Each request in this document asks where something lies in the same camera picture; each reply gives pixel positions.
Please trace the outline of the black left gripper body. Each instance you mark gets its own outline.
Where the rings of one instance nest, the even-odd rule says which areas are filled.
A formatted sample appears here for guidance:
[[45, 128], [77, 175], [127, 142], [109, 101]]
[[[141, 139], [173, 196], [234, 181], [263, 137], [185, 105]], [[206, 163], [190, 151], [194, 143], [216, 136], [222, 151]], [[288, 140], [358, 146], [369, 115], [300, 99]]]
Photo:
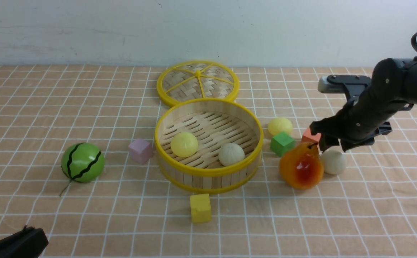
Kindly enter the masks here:
[[23, 229], [0, 240], [0, 258], [38, 258], [49, 241], [42, 228]]

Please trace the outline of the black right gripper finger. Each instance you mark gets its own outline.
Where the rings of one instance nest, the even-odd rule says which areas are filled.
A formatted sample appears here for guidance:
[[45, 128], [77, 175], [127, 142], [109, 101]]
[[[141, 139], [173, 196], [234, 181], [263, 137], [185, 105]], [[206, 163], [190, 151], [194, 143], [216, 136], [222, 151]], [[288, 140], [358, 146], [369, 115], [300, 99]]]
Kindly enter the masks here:
[[331, 147], [340, 145], [339, 138], [336, 136], [336, 126], [328, 120], [314, 121], [309, 126], [311, 135], [320, 134], [318, 146], [321, 152], [325, 152]]
[[362, 147], [362, 146], [371, 146], [375, 143], [374, 137], [377, 137], [379, 135], [388, 135], [390, 132], [392, 132], [393, 129], [391, 128], [391, 125], [389, 122], [384, 122], [382, 125], [377, 127], [372, 133], [370, 133], [367, 137], [365, 137], [363, 140], [354, 142], [353, 140], [348, 139], [341, 139], [340, 144], [343, 152], [347, 152], [351, 149]]

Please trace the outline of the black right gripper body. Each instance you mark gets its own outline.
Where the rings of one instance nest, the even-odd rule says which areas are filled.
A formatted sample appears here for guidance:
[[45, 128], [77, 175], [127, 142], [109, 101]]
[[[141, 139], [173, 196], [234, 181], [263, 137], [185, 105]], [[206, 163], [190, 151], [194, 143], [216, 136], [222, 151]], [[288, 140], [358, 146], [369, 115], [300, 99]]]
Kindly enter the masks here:
[[339, 139], [363, 140], [377, 127], [399, 112], [407, 101], [399, 99], [394, 90], [383, 86], [370, 86], [350, 105], [344, 105], [332, 123]]

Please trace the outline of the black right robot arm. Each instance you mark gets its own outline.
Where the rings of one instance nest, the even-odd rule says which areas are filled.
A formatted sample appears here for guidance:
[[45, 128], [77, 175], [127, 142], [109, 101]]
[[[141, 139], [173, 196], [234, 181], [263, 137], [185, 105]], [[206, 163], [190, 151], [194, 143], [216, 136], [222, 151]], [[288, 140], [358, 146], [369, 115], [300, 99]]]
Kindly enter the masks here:
[[341, 146], [344, 152], [372, 145], [375, 137], [392, 132], [388, 120], [417, 105], [417, 61], [385, 59], [372, 76], [329, 75], [319, 81], [325, 94], [343, 93], [347, 102], [334, 116], [312, 122], [312, 135], [321, 134], [322, 152]]

